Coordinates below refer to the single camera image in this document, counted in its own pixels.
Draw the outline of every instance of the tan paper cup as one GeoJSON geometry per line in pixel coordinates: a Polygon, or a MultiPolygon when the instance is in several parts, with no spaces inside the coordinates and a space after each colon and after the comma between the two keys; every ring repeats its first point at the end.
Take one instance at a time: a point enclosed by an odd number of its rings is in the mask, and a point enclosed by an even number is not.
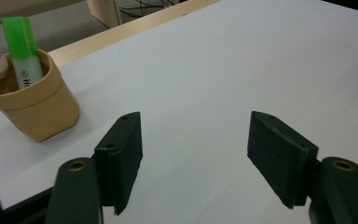
{"type": "Polygon", "coordinates": [[[0,79],[0,110],[20,131],[41,142],[74,126],[79,105],[51,57],[38,52],[44,77],[22,90],[7,55],[8,73],[0,79]]]}

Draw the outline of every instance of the highlighter cap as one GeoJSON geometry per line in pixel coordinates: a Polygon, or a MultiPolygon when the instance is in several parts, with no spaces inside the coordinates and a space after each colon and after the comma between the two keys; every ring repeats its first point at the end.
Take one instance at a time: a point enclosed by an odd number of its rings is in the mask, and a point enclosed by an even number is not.
{"type": "Polygon", "coordinates": [[[38,56],[31,23],[26,17],[1,19],[7,39],[10,56],[13,59],[26,59],[38,56]]]}

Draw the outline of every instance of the green highlighter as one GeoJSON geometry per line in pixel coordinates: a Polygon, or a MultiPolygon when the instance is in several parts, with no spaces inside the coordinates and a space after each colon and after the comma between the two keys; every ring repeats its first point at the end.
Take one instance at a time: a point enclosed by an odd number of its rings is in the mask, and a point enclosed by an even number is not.
{"type": "Polygon", "coordinates": [[[26,17],[3,18],[10,57],[20,89],[43,77],[31,23],[26,17]]]}

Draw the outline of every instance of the metal screw hole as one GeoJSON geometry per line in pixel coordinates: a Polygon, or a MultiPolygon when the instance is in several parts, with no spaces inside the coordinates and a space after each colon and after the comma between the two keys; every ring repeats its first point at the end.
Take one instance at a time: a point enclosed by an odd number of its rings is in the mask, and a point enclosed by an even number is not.
{"type": "Polygon", "coordinates": [[[79,170],[83,170],[86,167],[86,163],[83,161],[74,161],[72,162],[69,167],[68,170],[75,172],[75,171],[79,171],[79,170]]]}
{"type": "Polygon", "coordinates": [[[343,171],[353,171],[354,166],[346,161],[333,161],[333,165],[343,171]]]}

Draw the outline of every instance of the white table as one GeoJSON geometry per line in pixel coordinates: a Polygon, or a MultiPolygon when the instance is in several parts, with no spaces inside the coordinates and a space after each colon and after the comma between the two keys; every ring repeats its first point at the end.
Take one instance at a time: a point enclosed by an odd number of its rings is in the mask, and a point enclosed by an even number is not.
{"type": "Polygon", "coordinates": [[[318,0],[222,0],[63,65],[77,125],[35,143],[0,113],[4,207],[89,157],[142,113],[144,159],[127,209],[105,223],[310,223],[246,157],[251,111],[358,163],[358,11],[318,0]]]}

